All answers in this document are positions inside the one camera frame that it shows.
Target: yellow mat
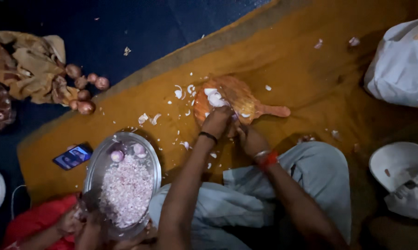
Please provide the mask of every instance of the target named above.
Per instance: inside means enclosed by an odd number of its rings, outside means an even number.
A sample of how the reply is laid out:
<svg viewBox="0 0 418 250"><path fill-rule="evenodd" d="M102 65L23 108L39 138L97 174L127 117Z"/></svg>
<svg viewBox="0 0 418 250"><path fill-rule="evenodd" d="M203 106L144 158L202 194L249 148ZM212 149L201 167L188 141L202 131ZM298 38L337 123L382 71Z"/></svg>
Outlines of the yellow mat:
<svg viewBox="0 0 418 250"><path fill-rule="evenodd" d="M67 146L86 141L95 148L114 132L132 126L154 145L163 173L169 174L163 184L170 183L189 153L179 142L192 145L199 132L193 113L184 115L192 111L192 99L187 94L185 100L178 100L174 86L198 88L204 77L230 74L246 82L263 104L291 109L289 118L262 116L253 122L281 153L301 135L311 134L346 155L355 242L361 220L376 209L367 184L367 161L356 159L355 144L364 152L411 125L418 126L418 109L378 101L360 84L384 32L415 18L418 1L274 1L127 77L95 98L95 114L69 112L26 138L18 147L18 157L32 201L81 190L85 165L63 171L51 162ZM359 37L361 44L350 49L347 43L352 37ZM323 46L315 49L319 39ZM156 126L146 122L141 128L137 120L144 113L162 116ZM338 139L331 136L332 130L338 131ZM220 153L210 159L209 181L221 182L223 170L251 163L239 145L227 139L215 151Z"/></svg>

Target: cable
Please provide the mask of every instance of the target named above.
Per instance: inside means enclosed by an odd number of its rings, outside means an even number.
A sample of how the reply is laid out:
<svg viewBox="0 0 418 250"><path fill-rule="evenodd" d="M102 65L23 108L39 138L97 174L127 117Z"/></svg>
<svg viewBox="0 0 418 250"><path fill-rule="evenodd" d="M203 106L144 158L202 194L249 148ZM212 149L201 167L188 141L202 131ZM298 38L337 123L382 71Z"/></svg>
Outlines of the cable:
<svg viewBox="0 0 418 250"><path fill-rule="evenodd" d="M14 193L16 192L16 190L18 189L18 188L20 188L20 187L26 187L27 185L20 185L20 186L18 186L17 188L15 188L15 190L13 190L13 193L12 193L12 205L11 205L11 211L12 211L12 220L14 219L14 207L13 207L13 204L14 204Z"/></svg>

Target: grey pants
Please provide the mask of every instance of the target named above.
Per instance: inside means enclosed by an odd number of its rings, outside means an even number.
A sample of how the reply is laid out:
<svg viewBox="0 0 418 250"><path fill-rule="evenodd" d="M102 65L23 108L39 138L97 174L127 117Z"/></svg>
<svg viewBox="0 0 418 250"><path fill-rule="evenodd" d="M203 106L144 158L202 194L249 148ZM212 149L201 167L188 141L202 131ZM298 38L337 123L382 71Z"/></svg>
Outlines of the grey pants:
<svg viewBox="0 0 418 250"><path fill-rule="evenodd" d="M349 244L349 172L343 154L331 145L312 141L296 145L278 160L334 221ZM205 182L200 187L192 220L193 249L248 250L241 240L221 227L261 228L274 223L274 190L259 169L249 166L227 170L223 180L224 185ZM163 186L150 202L149 214L156 227L169 188L170 185Z"/></svg>

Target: wooden cutting board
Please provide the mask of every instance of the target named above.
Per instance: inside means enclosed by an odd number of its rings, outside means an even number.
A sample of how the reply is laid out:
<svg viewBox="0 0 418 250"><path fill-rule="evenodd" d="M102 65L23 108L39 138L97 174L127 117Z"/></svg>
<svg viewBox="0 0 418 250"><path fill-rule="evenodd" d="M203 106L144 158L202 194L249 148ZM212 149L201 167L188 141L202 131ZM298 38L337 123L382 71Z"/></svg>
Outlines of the wooden cutting board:
<svg viewBox="0 0 418 250"><path fill-rule="evenodd" d="M248 125L261 115L270 114L280 117L287 117L291 111L286 106L268 106L263 105L251 93L248 85L235 77L222 76L214 77L203 84L195 95L195 103L193 105L193 113L197 123L201 126L206 119L206 113L210 113L213 109L209 104L207 96L204 93L205 88L216 88L238 113L239 121Z"/></svg>

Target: pile of chopped onion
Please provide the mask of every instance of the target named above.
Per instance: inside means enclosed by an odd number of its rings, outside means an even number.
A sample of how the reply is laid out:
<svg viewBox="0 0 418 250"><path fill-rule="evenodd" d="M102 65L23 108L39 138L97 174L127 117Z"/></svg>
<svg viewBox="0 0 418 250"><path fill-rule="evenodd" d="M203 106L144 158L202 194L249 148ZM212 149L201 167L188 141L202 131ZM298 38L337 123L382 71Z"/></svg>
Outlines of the pile of chopped onion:
<svg viewBox="0 0 418 250"><path fill-rule="evenodd" d="M146 166L127 155L104 175L101 211L119 228L137 223L149 206L152 189L153 178Z"/></svg>

